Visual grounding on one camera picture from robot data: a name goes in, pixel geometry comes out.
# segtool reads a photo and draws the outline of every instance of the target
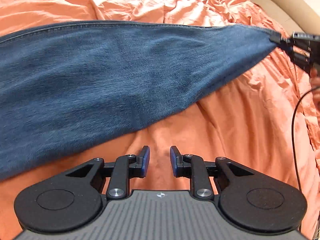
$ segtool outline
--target orange bed sheet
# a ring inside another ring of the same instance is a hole
[[[199,26],[242,23],[286,35],[277,22],[249,0],[0,0],[0,35],[33,26],[93,19]],[[198,154],[207,161],[226,156],[297,187],[291,119],[299,97],[309,88],[308,75],[276,49],[254,68],[179,114],[2,181],[0,239],[13,239],[21,231],[13,201],[25,187],[94,157],[111,162],[118,156],[135,154],[143,145],[151,148],[148,174],[145,179],[133,179],[132,188],[189,187],[187,179],[172,175],[171,145],[177,145],[183,154]],[[312,95],[298,110],[295,138],[303,193],[308,200],[302,232],[312,238],[320,210],[320,128]]]

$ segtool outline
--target silver screw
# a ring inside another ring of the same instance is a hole
[[[209,197],[212,195],[212,191],[207,188],[198,189],[196,194],[200,197]]]
[[[109,195],[113,197],[121,197],[124,194],[124,191],[120,188],[113,188],[109,190]]]

